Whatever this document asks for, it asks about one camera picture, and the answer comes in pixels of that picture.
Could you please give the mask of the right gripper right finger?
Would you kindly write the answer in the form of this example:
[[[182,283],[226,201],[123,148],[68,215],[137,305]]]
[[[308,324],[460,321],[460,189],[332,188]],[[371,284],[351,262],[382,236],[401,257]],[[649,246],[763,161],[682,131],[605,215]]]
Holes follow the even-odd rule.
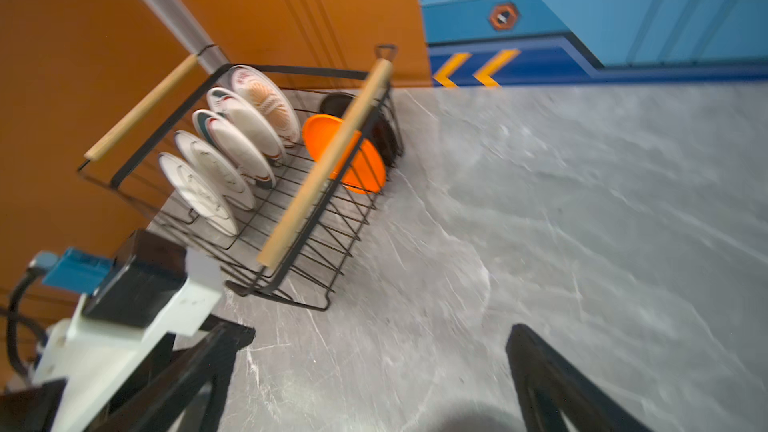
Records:
[[[506,344],[528,431],[646,431],[532,328],[515,324]]]

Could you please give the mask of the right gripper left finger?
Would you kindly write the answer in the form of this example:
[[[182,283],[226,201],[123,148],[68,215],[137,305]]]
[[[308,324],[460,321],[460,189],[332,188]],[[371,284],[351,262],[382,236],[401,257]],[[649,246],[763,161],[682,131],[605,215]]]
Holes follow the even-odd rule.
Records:
[[[238,352],[253,342],[252,327],[207,318],[196,345],[168,354],[168,366],[93,431],[216,431],[227,402]]]

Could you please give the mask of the black wire dish rack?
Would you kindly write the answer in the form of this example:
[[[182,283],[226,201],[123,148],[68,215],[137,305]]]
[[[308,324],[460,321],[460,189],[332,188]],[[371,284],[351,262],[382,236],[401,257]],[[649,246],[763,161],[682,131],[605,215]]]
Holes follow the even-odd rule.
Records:
[[[377,60],[369,72],[283,66],[280,73],[296,93],[295,100],[271,79],[273,66],[224,64],[152,133],[104,188],[171,240],[217,260],[226,286],[235,294],[298,307],[303,300],[295,287],[301,286],[311,296],[308,308],[324,311],[386,185],[378,193],[358,194],[345,188],[342,178],[363,140],[372,142],[378,114],[395,133],[399,130],[390,81],[396,52],[392,44],[378,45]],[[301,139],[293,147],[283,144],[282,166],[273,165],[229,120],[209,108],[209,89],[224,87],[234,92],[230,78],[236,65],[253,67],[269,77],[298,116]],[[308,118],[321,114],[319,105],[331,93],[349,93],[354,100],[325,153],[315,161],[305,147],[302,129]],[[218,232],[197,214],[163,174],[158,163],[161,152],[186,161],[174,142],[177,131],[212,145],[250,187],[256,201],[252,210],[241,210],[223,197],[238,227],[234,237]]]

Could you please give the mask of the black plate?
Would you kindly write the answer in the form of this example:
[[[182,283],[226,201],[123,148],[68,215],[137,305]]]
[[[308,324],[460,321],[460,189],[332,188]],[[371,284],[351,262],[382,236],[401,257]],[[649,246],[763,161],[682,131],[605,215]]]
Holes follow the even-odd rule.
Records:
[[[342,118],[353,100],[354,96],[349,93],[331,93],[321,101],[319,112]],[[381,155],[384,164],[387,167],[392,167],[400,149],[394,130],[382,114],[378,114],[376,117],[371,137],[372,143]]]

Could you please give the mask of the white plate green rim front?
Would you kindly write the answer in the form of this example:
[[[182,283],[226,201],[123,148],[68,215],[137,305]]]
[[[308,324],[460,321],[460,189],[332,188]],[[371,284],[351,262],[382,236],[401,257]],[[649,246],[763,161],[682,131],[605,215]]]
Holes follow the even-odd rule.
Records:
[[[179,157],[161,152],[159,166],[176,192],[218,232],[234,237],[238,227],[223,196],[201,174]]]

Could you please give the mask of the white plate green rim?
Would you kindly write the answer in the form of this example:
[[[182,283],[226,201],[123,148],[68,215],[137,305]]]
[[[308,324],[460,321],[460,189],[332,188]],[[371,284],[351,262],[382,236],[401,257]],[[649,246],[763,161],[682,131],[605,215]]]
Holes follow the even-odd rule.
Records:
[[[238,227],[223,196],[201,174],[179,157],[161,152],[159,166],[176,192],[218,232],[234,237]]]
[[[241,210],[252,210],[256,201],[240,173],[212,145],[186,131],[174,133],[174,142],[183,158],[221,195]]]

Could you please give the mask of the white plate orange sunburst pattern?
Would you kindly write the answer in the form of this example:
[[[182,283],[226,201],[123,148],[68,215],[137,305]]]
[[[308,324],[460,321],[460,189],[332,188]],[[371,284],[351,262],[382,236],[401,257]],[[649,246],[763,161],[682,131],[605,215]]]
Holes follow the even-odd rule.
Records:
[[[231,69],[230,82],[234,92],[269,122],[285,147],[300,142],[298,116],[285,94],[269,77],[253,67],[236,65]]]

